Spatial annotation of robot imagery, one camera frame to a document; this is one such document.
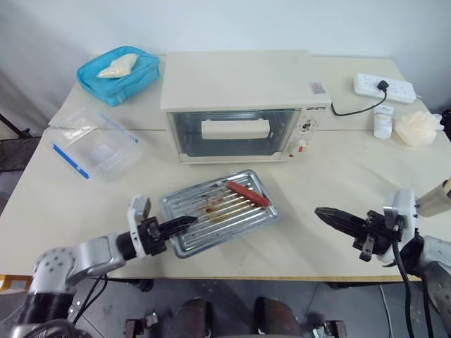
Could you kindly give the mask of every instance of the white table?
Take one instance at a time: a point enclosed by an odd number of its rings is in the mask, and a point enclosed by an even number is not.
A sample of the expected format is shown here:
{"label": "white table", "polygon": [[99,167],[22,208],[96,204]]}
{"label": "white table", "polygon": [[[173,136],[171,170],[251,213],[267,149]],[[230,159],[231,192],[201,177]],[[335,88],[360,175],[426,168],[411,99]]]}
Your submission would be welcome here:
{"label": "white table", "polygon": [[[152,83],[137,96],[129,98],[117,107],[110,107],[88,94],[76,82],[59,112],[50,120],[52,127],[67,127],[65,119],[74,111],[88,109],[90,111],[103,111],[115,118],[126,128],[131,130],[166,130],[166,120],[160,111],[160,94],[162,77],[164,74],[165,56],[161,59],[161,77]],[[339,113],[356,111],[367,108],[380,101],[357,96],[353,93],[351,85],[356,73],[369,73],[390,77],[396,80],[405,80],[397,69],[393,60],[387,58],[336,58],[315,57],[326,89],[332,96],[333,104]],[[427,111],[421,100],[413,104],[397,104],[387,102],[386,105],[395,107],[395,118],[399,115]],[[372,130],[373,116],[371,112],[350,117],[337,117],[329,111],[319,125],[320,130]]]}
{"label": "white table", "polygon": [[[368,99],[343,86],[358,71],[402,79],[390,60],[317,60],[323,64],[325,83],[338,110],[369,104]],[[168,135],[159,130],[166,127],[155,103],[158,93],[152,90],[150,87],[119,107],[106,108],[74,86],[51,125],[61,126],[73,109],[103,106],[127,127],[138,129],[147,156],[116,181],[84,180],[49,149],[44,135],[0,217],[0,273],[27,275],[36,257],[49,248],[127,231],[125,212],[135,194],[148,194],[152,214],[161,217],[158,200],[163,195],[250,168],[274,198],[282,221],[186,260],[176,258],[169,248],[156,257],[133,260],[112,275],[399,279],[395,268],[382,268],[376,259],[360,261],[352,239],[321,222],[314,209],[330,206],[364,217],[369,209],[381,212],[385,196],[396,189],[411,187],[421,196],[451,174],[451,147],[444,133],[439,133],[432,145],[413,149],[396,135],[385,141],[374,138],[371,113],[349,118],[330,114],[299,162],[181,165],[170,150]],[[408,106],[393,105],[398,113],[426,109],[419,100]],[[451,241],[451,230],[445,226],[450,216],[448,212],[420,219],[421,234]]]}

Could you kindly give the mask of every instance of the oven door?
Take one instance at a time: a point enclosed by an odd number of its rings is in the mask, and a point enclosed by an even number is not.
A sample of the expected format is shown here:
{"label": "oven door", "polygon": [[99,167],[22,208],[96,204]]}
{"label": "oven door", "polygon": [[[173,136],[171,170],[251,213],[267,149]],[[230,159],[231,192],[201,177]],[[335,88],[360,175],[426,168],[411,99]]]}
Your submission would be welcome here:
{"label": "oven door", "polygon": [[299,109],[169,113],[182,162],[279,160]]}

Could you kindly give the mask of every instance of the blue pouch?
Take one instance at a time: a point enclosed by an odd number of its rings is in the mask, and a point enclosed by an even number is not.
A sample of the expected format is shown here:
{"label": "blue pouch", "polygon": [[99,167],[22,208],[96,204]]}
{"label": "blue pouch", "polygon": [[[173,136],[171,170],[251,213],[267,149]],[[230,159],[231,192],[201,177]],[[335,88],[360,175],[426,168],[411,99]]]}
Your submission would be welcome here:
{"label": "blue pouch", "polygon": [[[137,60],[129,75],[117,79],[101,79],[96,75],[122,55],[136,54]],[[117,106],[129,96],[141,92],[160,77],[160,59],[141,49],[122,46],[97,56],[77,70],[77,79],[87,92],[109,106]]]}

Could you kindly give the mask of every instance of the white bottle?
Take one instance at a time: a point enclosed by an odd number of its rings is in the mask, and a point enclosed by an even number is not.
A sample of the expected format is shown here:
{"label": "white bottle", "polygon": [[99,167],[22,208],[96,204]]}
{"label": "white bottle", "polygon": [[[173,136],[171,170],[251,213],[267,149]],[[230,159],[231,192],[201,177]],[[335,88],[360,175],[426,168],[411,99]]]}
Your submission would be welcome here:
{"label": "white bottle", "polygon": [[389,106],[377,106],[374,109],[374,136],[389,139],[392,136],[392,117],[395,109]]}

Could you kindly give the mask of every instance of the oven label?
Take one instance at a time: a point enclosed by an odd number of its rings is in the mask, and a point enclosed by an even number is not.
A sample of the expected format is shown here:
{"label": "oven label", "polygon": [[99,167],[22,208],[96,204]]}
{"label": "oven label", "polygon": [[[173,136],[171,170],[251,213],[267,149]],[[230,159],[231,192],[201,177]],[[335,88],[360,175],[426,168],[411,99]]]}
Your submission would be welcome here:
{"label": "oven label", "polygon": [[310,88],[313,92],[313,94],[325,94],[326,91],[324,90],[323,84],[321,82],[310,82],[309,83]]}

